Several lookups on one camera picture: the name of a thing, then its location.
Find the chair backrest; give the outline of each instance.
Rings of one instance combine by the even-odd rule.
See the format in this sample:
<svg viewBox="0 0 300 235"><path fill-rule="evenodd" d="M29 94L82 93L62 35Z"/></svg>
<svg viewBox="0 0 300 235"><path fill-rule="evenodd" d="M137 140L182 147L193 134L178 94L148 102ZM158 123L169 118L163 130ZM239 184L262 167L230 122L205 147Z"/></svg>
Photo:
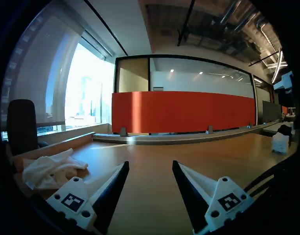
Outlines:
<svg viewBox="0 0 300 235"><path fill-rule="evenodd" d="M38 148L35 106L31 100L15 99L9 103L7 135L13 155Z"/></svg>

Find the office desk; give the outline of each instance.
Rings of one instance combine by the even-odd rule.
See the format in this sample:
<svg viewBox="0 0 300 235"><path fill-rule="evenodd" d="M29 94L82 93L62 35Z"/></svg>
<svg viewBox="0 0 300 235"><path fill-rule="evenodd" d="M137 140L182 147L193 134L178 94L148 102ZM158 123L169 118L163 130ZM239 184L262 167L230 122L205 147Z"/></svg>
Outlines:
<svg viewBox="0 0 300 235"><path fill-rule="evenodd" d="M269 127L264 128L262 131L265 133L269 133L271 135L275 135L277 133L277 130L281 127L281 125L286 125L288 127L292 127L293 122L282 122L282 123L276 123L274 125L271 125ZM292 129L291 134L295 135L295 130Z"/></svg>
<svg viewBox="0 0 300 235"><path fill-rule="evenodd" d="M286 115L285 120L286 121L294 121L295 117L296 117L296 115Z"/></svg>
<svg viewBox="0 0 300 235"><path fill-rule="evenodd" d="M73 156L88 163L87 170L79 171L85 180L129 161L130 171L108 229L109 235L191 235L192 226L172 172L173 160L214 180L228 176L244 188L295 149L296 143L293 143L286 156L271 152L271 138L258 134L156 146L99 143L88 138L76 145ZM16 179L24 187L20 174ZM43 192L43 196L52 193Z"/></svg>

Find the window sill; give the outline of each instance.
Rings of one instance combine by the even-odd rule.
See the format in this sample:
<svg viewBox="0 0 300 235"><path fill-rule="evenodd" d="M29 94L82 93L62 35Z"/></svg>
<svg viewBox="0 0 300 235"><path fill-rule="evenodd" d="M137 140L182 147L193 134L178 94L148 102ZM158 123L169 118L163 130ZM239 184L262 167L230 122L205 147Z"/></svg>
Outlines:
<svg viewBox="0 0 300 235"><path fill-rule="evenodd" d="M61 130L61 131L60 130L55 130L55 131L50 131L50 132L44 132L44 133L39 133L38 136L48 136L48 135L53 135L53 134L57 134L57 133L65 133L65 132L70 131L70 130L78 130L78 129L82 129L82 128L99 126L99 125L103 125L103 124L105 124L105 123L95 123L95 124L82 126L82 127L68 128L66 130Z"/></svg>

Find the exposed ceiling duct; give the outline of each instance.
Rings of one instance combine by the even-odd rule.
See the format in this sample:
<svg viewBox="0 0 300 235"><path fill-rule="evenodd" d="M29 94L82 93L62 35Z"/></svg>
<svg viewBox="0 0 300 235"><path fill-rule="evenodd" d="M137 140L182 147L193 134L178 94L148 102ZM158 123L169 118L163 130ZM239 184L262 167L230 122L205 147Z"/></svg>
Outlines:
<svg viewBox="0 0 300 235"><path fill-rule="evenodd" d="M228 6L223 18L220 20L221 25L225 25L229 19L229 17L236 11L237 7L241 3L241 0L235 0Z"/></svg>
<svg viewBox="0 0 300 235"><path fill-rule="evenodd" d="M276 47L274 46L274 44L271 42L271 40L269 39L269 37L262 30L263 27L266 25L266 23L267 23L266 19L263 16L260 19L258 19L258 21L256 22L256 28L263 34L263 36L266 38L267 42L274 49L274 51L277 52L278 50L276 49Z"/></svg>
<svg viewBox="0 0 300 235"><path fill-rule="evenodd" d="M257 9L255 7L251 8L246 14L245 16L239 21L238 25L236 26L236 28L234 29L235 32L239 32L240 30L242 30L242 28L244 26L246 26L250 20L252 20L256 14L258 13Z"/></svg>

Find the orange panel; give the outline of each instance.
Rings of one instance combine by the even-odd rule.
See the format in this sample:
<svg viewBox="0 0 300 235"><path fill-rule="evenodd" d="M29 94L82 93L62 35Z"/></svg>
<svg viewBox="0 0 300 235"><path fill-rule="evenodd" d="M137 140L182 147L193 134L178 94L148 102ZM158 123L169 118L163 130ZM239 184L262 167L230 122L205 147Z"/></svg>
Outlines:
<svg viewBox="0 0 300 235"><path fill-rule="evenodd" d="M255 123L255 100L206 92L114 93L112 129L131 133L194 132Z"/></svg>
<svg viewBox="0 0 300 235"><path fill-rule="evenodd" d="M282 106L282 111L284 112L285 115L288 113L288 108L285 106Z"/></svg>

